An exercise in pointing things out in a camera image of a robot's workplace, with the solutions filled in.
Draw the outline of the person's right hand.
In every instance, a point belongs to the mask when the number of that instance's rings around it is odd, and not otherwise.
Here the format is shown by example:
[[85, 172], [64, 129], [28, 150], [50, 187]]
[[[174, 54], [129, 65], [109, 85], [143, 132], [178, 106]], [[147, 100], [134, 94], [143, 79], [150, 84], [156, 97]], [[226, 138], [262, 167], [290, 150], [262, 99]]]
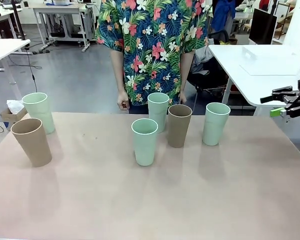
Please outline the person's right hand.
[[127, 111], [130, 109], [129, 98], [124, 89], [118, 91], [117, 105], [122, 111]]

